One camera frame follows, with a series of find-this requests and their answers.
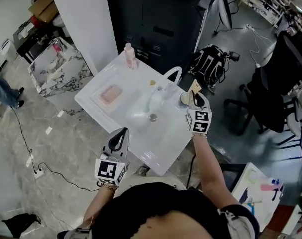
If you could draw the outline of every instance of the faucet spout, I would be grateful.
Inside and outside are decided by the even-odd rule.
[[[158,87],[165,81],[165,79],[167,79],[168,77],[170,77],[172,74],[177,72],[177,76],[176,79],[174,81],[174,85],[177,85],[178,81],[181,78],[182,75],[182,68],[179,66],[173,67],[171,70],[167,71],[163,77],[161,78],[161,80],[153,87],[150,95],[147,97],[147,101],[146,101],[146,106],[144,108],[144,112],[148,113],[150,111],[150,101],[152,99],[152,96],[154,95],[154,93],[156,92],[156,90],[158,89]]]

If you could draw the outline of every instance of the blue jeans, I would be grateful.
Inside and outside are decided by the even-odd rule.
[[[18,107],[19,90],[13,90],[8,82],[0,76],[0,101],[4,104]]]

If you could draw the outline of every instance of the sink drain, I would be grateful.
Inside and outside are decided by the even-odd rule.
[[[156,122],[157,121],[157,115],[156,114],[150,114],[149,115],[149,120],[151,122]]]

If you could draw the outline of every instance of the tile floor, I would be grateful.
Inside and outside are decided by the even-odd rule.
[[[250,8],[241,6],[233,19],[234,27],[249,24],[258,28],[268,28],[260,30],[260,33],[274,41],[269,25]],[[248,53],[249,49],[256,49],[254,39],[247,30],[220,32],[218,36],[212,38],[211,33],[217,24],[218,16],[210,16],[200,45],[216,44],[225,51],[233,50],[240,53],[241,59],[238,63],[231,62],[225,81],[217,85],[214,96],[209,96],[214,114],[208,136],[209,142],[233,163],[253,162],[266,175],[283,179],[287,192],[283,196],[283,202],[294,204],[297,197],[297,181],[302,179],[302,160],[282,162],[279,160],[301,155],[300,149],[276,149],[274,142],[285,136],[273,132],[258,135],[255,121],[250,123],[243,136],[236,136],[234,132],[243,123],[245,111],[239,111],[233,106],[227,109],[223,107],[225,98],[245,100],[238,86],[248,82],[255,69]],[[262,61],[262,54],[267,52],[267,48],[260,41],[259,45],[261,55],[257,56],[257,59]],[[53,170],[63,173],[72,182],[82,187],[96,189],[93,176],[95,158],[100,153],[106,132],[86,113],[82,114],[80,121],[66,114],[58,117],[59,111],[55,106],[37,93],[27,67],[27,62],[18,58],[14,64],[4,68],[3,75],[12,87],[25,87],[23,94],[25,105],[16,112],[27,144],[33,149],[34,164],[46,162]],[[35,181],[32,167],[26,166],[29,156],[15,114],[12,109],[2,109],[1,113],[1,144],[8,150],[7,162],[23,192],[21,208],[1,215],[9,218],[25,211],[38,213],[44,224],[33,225],[22,236],[26,239],[55,238],[58,231],[77,226],[95,193],[80,190],[66,183],[60,175],[52,174],[48,170],[44,176]],[[53,128],[49,135],[45,133],[48,127]],[[170,172],[184,183],[189,173],[191,152],[191,148],[186,149],[170,169]],[[132,162],[130,172],[134,172],[141,162],[134,156],[129,155],[129,159]],[[192,184],[197,183],[196,170],[195,166]]]

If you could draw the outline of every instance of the white sink with marble panel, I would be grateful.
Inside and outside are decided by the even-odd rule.
[[[37,91],[56,108],[74,115],[83,109],[75,95],[93,78],[80,52],[58,37],[28,67]]]
[[[75,99],[108,133],[128,128],[129,151],[162,176],[191,139],[187,108],[179,102],[184,90],[176,86],[168,93],[169,84],[174,85],[141,61],[138,69],[129,69],[121,53]],[[106,102],[102,96],[110,86],[117,90],[117,97]]]

